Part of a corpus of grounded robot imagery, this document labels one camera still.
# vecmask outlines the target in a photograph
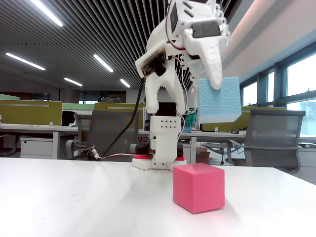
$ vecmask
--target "chair back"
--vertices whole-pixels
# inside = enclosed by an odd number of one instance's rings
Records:
[[[79,115],[75,113],[76,124],[78,125],[78,140],[87,142],[92,115]]]
[[[95,146],[99,155],[102,155],[121,131],[128,125],[133,112],[97,111],[92,112],[87,146]],[[108,151],[107,156],[118,153],[129,153],[132,143],[137,143],[140,113],[137,112],[129,129],[118,139]],[[104,161],[131,162],[133,157],[120,156],[106,158]]]
[[[256,147],[297,147],[305,111],[251,110],[245,145]],[[253,166],[299,169],[297,151],[245,149]]]

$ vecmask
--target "cardboard box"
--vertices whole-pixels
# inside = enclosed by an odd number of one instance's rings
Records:
[[[207,151],[206,147],[197,147],[197,158],[196,163],[208,164],[210,152]]]

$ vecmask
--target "slatted ceiling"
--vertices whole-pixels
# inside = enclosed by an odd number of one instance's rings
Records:
[[[30,0],[0,0],[0,64],[19,69],[61,87],[78,89],[138,89],[135,60],[146,52],[154,28],[166,16],[168,0],[41,0],[63,23],[57,26]],[[46,70],[37,70],[5,55],[12,53]],[[108,72],[93,57],[99,55],[113,70]],[[175,63],[180,77],[180,65]],[[184,71],[185,88],[190,81]]]

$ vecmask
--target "blue foam block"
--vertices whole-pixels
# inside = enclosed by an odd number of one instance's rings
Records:
[[[241,115],[239,78],[224,78],[215,90],[208,79],[198,81],[198,122],[234,122]]]

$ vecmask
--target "ceiling light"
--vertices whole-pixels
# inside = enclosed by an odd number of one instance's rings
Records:
[[[19,60],[19,61],[21,61],[21,62],[23,62],[23,63],[27,63],[27,64],[29,64],[29,65],[31,65],[31,66],[33,66],[33,67],[38,68],[38,69],[45,70],[45,68],[42,68],[42,67],[40,67],[39,65],[36,65],[36,64],[31,63],[31,62],[29,62],[29,61],[26,61],[26,60],[24,60],[24,59],[22,59],[22,58],[19,58],[19,57],[17,57],[17,56],[14,56],[13,54],[6,53],[6,55],[8,55],[8,56],[10,56],[10,57],[12,57],[12,58],[15,58],[15,59],[17,59],[17,60]]]
[[[113,69],[109,67],[98,55],[94,54],[93,57],[95,57],[106,69],[109,70],[110,73],[113,72]]]
[[[82,84],[80,84],[80,83],[78,83],[78,82],[76,82],[76,81],[74,81],[74,80],[70,80],[70,79],[68,79],[68,78],[64,78],[66,81],[69,81],[69,82],[71,82],[71,83],[73,83],[73,84],[76,84],[76,85],[78,85],[78,86],[82,86]]]
[[[126,85],[126,87],[130,88],[130,85],[126,81],[124,81],[123,79],[121,79],[120,82],[122,82],[124,85]]]
[[[32,0],[32,2],[41,9],[50,19],[52,19],[57,25],[63,26],[63,24],[50,12],[39,0]]]

